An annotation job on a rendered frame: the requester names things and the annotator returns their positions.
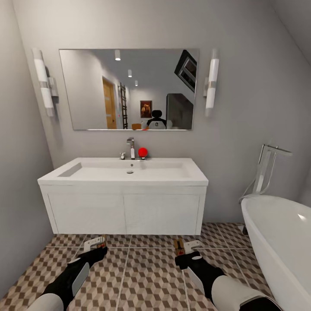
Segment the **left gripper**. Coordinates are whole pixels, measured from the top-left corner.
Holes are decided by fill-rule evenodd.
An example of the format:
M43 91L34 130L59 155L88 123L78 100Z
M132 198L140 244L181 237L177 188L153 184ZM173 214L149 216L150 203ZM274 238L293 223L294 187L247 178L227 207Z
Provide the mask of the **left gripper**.
M94 263L104 259L104 256L107 254L107 250L108 250L108 247L105 247L105 248L101 247L101 248L93 249L92 251L80 254L78 255L78 257L85 256L85 255L90 256L90 258L92 259L92 265L93 265Z

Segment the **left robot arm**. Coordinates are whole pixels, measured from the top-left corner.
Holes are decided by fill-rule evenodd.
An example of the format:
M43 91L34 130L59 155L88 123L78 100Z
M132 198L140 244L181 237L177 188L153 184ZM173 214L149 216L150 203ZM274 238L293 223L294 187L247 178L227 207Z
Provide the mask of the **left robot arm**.
M92 248L104 241L104 236L86 241L84 253L69 262L65 270L25 311L66 311L87 278L89 269L107 254L108 247Z

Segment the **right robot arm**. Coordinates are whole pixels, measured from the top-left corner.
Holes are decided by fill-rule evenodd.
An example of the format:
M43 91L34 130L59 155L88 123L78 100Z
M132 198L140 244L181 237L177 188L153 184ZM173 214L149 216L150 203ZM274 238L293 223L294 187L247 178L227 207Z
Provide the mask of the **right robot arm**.
M272 298L208 264L199 251L192 252L201 245L199 240L184 243L185 254L176 257L175 263L181 270L187 269L191 281L218 311L285 311Z

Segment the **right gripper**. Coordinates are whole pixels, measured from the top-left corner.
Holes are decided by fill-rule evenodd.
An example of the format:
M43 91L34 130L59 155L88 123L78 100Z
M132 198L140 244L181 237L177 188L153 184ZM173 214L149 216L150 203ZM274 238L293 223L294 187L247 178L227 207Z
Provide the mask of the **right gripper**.
M200 253L199 251L196 251L191 254L179 255L178 257L175 258L176 266L179 266L181 270L187 269L187 260L191 256L200 256Z

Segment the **mousetrap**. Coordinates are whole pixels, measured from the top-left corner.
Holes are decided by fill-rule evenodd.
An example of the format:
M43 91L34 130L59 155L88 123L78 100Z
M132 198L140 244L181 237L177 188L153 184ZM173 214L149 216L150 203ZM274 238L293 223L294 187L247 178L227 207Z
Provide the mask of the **mousetrap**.
M97 248L105 248L106 247L106 239L105 239L105 241L103 242L103 243L100 243L100 244L98 244L97 245Z
M183 244L182 239L174 240L174 246L175 246L176 257L178 257L179 255L185 254L185 249L184 249L184 244Z

